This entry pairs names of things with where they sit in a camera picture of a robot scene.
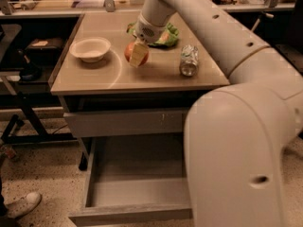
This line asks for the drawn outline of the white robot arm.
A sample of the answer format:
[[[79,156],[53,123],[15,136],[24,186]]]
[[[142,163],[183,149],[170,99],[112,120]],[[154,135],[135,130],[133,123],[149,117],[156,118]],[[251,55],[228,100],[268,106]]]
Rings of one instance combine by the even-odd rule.
[[[178,13],[229,83],[187,113],[184,148],[195,227],[286,227],[282,151],[303,130],[303,78],[210,0],[145,0],[135,34],[157,41]]]

